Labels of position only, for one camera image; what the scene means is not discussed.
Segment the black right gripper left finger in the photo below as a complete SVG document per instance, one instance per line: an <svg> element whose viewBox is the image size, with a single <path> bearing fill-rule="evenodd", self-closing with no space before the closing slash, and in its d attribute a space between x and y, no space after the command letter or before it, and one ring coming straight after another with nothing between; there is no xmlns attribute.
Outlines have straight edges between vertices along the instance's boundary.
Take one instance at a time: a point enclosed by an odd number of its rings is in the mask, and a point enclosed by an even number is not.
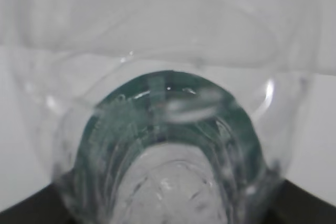
<svg viewBox="0 0 336 224"><path fill-rule="evenodd" d="M51 184L1 211L2 224L76 223Z"/></svg>

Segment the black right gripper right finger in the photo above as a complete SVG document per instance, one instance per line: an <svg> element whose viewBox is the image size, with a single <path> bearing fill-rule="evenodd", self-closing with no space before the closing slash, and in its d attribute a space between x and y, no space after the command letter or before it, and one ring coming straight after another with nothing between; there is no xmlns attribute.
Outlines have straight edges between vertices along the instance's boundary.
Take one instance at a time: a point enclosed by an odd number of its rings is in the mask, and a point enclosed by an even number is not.
<svg viewBox="0 0 336 224"><path fill-rule="evenodd" d="M267 212L267 223L335 224L335 206L286 180Z"/></svg>

